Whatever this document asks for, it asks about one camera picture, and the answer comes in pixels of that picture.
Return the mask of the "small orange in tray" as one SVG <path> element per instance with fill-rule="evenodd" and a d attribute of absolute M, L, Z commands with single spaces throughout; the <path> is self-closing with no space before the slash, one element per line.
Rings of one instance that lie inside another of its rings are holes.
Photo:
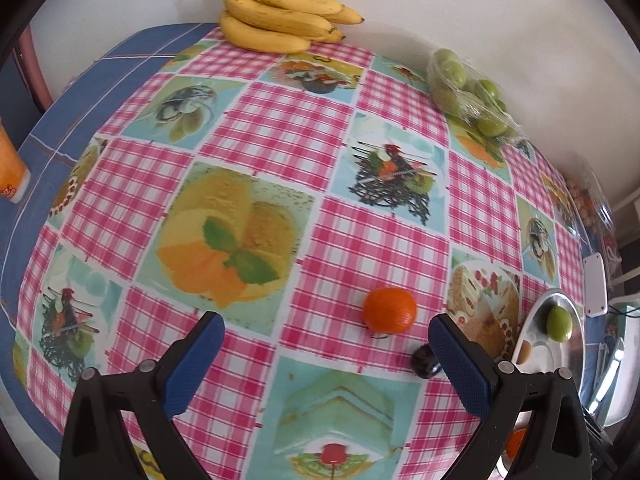
<path fill-rule="evenodd" d="M 526 427 L 518 428 L 513 430 L 506 440 L 506 448 L 504 452 L 506 452 L 506 456 L 508 456 L 509 460 L 514 460 L 514 458 L 518 455 L 518 451 L 522 445 L 523 439 L 526 435 Z"/>

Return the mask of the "dark plum upper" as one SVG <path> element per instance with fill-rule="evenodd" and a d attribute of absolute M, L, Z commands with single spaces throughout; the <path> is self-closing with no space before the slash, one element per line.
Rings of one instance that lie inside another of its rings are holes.
<path fill-rule="evenodd" d="M 410 366 L 414 374 L 421 379 L 431 379 L 442 370 L 442 366 L 429 344 L 422 344 L 413 352 Z"/>

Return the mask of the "green fruit at tray back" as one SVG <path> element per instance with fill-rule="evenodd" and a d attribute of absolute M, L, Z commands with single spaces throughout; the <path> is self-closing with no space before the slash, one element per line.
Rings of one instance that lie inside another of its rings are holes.
<path fill-rule="evenodd" d="M 553 306 L 548 313 L 546 332 L 550 339 L 556 342 L 565 342 L 573 333 L 573 319 L 566 309 Z"/>

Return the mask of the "plastic tray of green fruits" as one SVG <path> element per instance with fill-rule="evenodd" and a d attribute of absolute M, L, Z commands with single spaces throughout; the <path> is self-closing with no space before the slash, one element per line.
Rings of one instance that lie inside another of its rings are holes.
<path fill-rule="evenodd" d="M 514 145 L 525 138 L 508 111 L 498 84 L 465 63 L 453 50 L 432 51 L 426 76 L 432 101 L 445 115 L 498 144 Z"/>

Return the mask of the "checked pink fruit tablecloth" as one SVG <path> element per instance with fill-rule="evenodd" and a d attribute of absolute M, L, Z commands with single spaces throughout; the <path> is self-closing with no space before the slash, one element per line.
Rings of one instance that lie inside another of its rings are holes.
<path fill-rule="evenodd" d="M 411 353 L 440 312 L 497 356 L 546 289 L 584 299 L 561 175 L 440 114 L 347 44 L 277 56 L 217 29 L 98 129 L 46 203 L 12 363 L 61 434 L 82 370 L 158 358 L 207 310 L 220 355 L 177 428 L 219 479 L 438 479 L 477 422 Z M 372 333 L 367 294 L 416 320 Z"/>

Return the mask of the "blue underlying tablecloth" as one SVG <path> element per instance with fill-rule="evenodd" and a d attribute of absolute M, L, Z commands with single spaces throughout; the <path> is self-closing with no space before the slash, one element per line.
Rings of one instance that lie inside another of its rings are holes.
<path fill-rule="evenodd" d="M 1 202 L 1 379 L 37 439 L 60 452 L 62 434 L 40 414 L 12 363 L 18 292 L 43 223 L 46 203 L 91 137 L 160 70 L 168 58 L 206 36 L 212 23 L 156 26 L 137 32 L 87 68 L 43 114 L 18 150 L 32 178 L 21 203 Z"/>

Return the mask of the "brown longan fruit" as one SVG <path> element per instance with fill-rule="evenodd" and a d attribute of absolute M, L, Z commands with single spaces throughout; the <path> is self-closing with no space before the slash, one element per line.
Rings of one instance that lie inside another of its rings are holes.
<path fill-rule="evenodd" d="M 518 365 L 525 364 L 532 354 L 532 344 L 528 340 L 524 340 L 521 345 L 520 352 L 518 352 L 518 358 L 516 362 Z"/>

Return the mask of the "white rectangular box device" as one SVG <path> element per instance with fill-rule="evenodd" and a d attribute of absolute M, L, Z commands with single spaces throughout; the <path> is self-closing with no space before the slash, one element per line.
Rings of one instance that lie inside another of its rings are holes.
<path fill-rule="evenodd" d="M 584 268 L 585 314 L 588 318 L 606 315 L 608 312 L 608 286 L 602 256 L 595 252 L 582 260 Z"/>

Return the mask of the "bunch of yellow bananas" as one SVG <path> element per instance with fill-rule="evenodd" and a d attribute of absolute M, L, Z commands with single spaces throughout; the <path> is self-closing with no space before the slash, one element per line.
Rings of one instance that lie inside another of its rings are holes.
<path fill-rule="evenodd" d="M 294 54 L 313 44 L 337 44 L 342 25 L 364 22 L 337 0 L 224 0 L 219 28 L 224 39 L 245 50 Z"/>

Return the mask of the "large orange mandarin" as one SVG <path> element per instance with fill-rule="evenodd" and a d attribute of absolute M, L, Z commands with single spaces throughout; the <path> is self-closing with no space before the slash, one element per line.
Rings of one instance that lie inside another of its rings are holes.
<path fill-rule="evenodd" d="M 408 290 L 386 287 L 367 294 L 361 313 L 364 325 L 372 333 L 398 334 L 413 326 L 418 305 Z"/>

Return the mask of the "orange plastic cup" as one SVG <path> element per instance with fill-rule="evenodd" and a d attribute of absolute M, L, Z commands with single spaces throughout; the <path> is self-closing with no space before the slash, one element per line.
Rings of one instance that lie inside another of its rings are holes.
<path fill-rule="evenodd" d="M 3 198 L 17 204 L 24 197 L 30 177 L 28 167 L 22 161 L 17 150 L 0 125 L 0 192 Z"/>

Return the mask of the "clear box of longans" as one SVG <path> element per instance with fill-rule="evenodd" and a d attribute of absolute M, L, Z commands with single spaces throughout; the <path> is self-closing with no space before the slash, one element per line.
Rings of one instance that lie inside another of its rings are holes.
<path fill-rule="evenodd" d="M 585 229 L 614 236 L 612 210 L 592 168 L 583 160 L 576 174 L 565 177 L 565 183 Z"/>

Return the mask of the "round steel tray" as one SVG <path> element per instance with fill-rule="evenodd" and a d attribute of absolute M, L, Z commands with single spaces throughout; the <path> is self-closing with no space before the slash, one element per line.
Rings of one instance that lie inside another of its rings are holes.
<path fill-rule="evenodd" d="M 573 333 L 568 341 L 556 342 L 547 335 L 547 316 L 553 306 L 563 307 L 572 316 Z M 576 390 L 580 392 L 585 369 L 584 329 L 578 309 L 566 292 L 559 288 L 547 289 L 543 292 L 536 299 L 533 307 L 520 315 L 515 336 L 514 342 L 506 344 L 504 357 L 520 372 L 526 374 L 554 372 L 557 368 L 564 367 L 572 373 Z M 516 359 L 524 340 L 532 344 L 532 354 L 525 364 L 518 365 Z"/>

